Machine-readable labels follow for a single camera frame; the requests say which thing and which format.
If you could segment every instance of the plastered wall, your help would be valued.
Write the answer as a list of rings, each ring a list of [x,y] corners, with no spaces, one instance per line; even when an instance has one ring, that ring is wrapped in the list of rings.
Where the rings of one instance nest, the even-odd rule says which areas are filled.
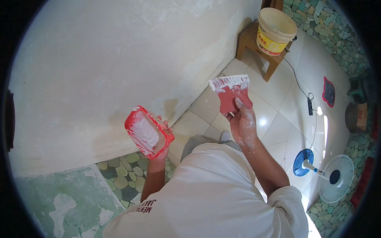
[[[49,0],[16,54],[14,176],[137,150],[124,120],[142,105],[174,123],[234,58],[260,0]]]

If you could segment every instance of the bucket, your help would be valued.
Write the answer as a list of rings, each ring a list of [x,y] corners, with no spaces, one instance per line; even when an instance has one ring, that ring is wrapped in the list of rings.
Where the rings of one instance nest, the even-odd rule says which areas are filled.
[[[257,46],[270,56],[278,56],[296,36],[296,24],[282,11],[263,8],[258,16]]]

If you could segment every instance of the right hand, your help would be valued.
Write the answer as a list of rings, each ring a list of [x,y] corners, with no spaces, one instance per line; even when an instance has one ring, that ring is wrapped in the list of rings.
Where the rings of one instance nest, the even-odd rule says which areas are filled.
[[[235,104],[239,110],[233,112],[234,116],[223,113],[230,122],[233,138],[241,147],[254,147],[255,140],[258,138],[254,110],[248,109],[239,98],[235,99]]]

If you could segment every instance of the hand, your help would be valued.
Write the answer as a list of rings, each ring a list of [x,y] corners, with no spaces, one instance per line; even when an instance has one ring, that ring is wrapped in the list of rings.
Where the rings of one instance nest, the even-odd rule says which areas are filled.
[[[230,122],[230,129],[234,140],[239,146],[254,147],[257,139],[257,125],[254,110],[248,109],[239,98],[235,99],[235,104],[239,111],[223,113]]]
[[[168,127],[168,122],[167,121],[163,121],[164,122],[164,125],[166,125]],[[161,153],[159,154],[158,157],[156,157],[155,160],[165,160],[165,157],[168,155],[168,152],[169,152],[169,146]]]

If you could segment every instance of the wooden stool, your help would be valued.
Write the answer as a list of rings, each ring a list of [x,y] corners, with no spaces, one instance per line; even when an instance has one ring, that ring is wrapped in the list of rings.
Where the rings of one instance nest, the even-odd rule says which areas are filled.
[[[282,53],[278,56],[269,56],[265,53],[263,53],[259,47],[257,46],[257,32],[258,32],[258,21],[255,21],[251,23],[248,28],[241,34],[239,38],[239,45],[237,50],[237,60],[241,60],[243,53],[245,52],[245,48],[248,47],[251,51],[257,53],[258,55],[262,56],[266,61],[270,63],[269,68],[266,71],[266,74],[264,75],[263,79],[268,82],[272,76],[272,74],[277,69],[280,62],[282,62],[283,58],[285,57],[287,51],[286,48],[289,49],[291,47],[292,41],[288,43],[286,48],[282,51]]]

